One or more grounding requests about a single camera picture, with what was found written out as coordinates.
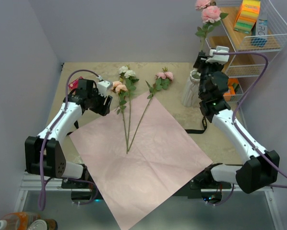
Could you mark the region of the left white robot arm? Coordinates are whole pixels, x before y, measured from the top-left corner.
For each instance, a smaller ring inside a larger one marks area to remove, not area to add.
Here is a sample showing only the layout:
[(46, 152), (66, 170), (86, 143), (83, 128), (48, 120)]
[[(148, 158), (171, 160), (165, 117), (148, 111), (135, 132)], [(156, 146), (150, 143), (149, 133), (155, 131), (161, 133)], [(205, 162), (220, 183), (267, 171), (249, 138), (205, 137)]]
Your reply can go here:
[(71, 127), (78, 127), (78, 120), (85, 111), (101, 116), (109, 114), (112, 97), (108, 91), (111, 88), (112, 82), (107, 80), (79, 79), (78, 87), (68, 92), (50, 124), (37, 136), (25, 140), (26, 171), (58, 179), (72, 178), (77, 187), (86, 187), (89, 176), (84, 166), (66, 161), (61, 146)]

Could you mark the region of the pink wrapping paper sheet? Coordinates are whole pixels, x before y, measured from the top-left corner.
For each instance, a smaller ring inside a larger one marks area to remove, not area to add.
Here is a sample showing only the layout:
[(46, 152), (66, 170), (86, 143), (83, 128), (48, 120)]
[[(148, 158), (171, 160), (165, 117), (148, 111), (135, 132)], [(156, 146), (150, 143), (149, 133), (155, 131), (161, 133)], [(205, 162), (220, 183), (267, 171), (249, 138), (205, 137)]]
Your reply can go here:
[(143, 93), (122, 115), (111, 112), (74, 131), (71, 140), (117, 224), (128, 230), (211, 164), (184, 128)]

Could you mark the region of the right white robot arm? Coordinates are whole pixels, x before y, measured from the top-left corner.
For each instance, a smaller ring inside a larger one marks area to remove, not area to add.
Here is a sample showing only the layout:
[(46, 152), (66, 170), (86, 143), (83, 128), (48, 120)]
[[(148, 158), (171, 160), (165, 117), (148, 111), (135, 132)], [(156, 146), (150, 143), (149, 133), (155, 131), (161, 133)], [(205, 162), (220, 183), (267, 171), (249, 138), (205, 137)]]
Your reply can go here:
[(280, 157), (276, 151), (268, 151), (249, 134), (226, 102), (224, 93), (228, 91), (228, 76), (222, 69), (228, 55), (228, 51), (217, 53), (211, 50), (209, 55), (201, 51), (193, 66), (200, 74), (198, 96), (204, 118), (227, 136), (243, 164), (212, 164), (197, 178), (209, 188), (225, 182), (236, 184), (243, 192), (250, 194), (277, 181)]

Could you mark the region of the pink rose stem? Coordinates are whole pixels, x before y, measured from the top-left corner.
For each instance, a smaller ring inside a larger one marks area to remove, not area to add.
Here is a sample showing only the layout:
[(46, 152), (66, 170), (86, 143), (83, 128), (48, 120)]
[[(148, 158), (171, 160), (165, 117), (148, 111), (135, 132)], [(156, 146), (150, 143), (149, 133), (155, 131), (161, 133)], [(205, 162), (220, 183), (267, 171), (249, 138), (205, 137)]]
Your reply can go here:
[(201, 12), (202, 27), (197, 27), (195, 35), (200, 38), (199, 51), (204, 50), (207, 35), (221, 24), (221, 20), (228, 16), (228, 13), (222, 12), (214, 0), (196, 0), (196, 10)]
[(144, 108), (144, 111), (140, 117), (140, 120), (136, 126), (136, 129), (135, 129), (135, 132), (134, 132), (134, 135), (132, 137), (132, 140), (131, 142), (128, 144), (128, 147), (127, 147), (127, 153), (129, 153), (129, 151), (131, 150), (132, 146), (133, 146), (133, 143), (135, 141), (135, 137), (137, 135), (137, 132), (139, 130), (139, 127), (143, 121), (143, 118), (145, 116), (145, 113), (147, 112), (153, 98), (155, 97), (155, 94), (157, 92), (160, 92), (162, 90), (167, 90), (170, 86), (170, 84), (172, 83), (174, 77), (173, 77), (173, 73), (168, 71), (168, 68), (167, 67), (164, 67), (162, 68), (162, 72), (158, 72), (156, 75), (155, 75), (155, 82), (153, 84), (150, 84), (149, 82), (146, 81), (146, 85), (148, 86), (148, 89), (149, 89), (149, 94), (147, 96), (147, 105), (146, 107)]

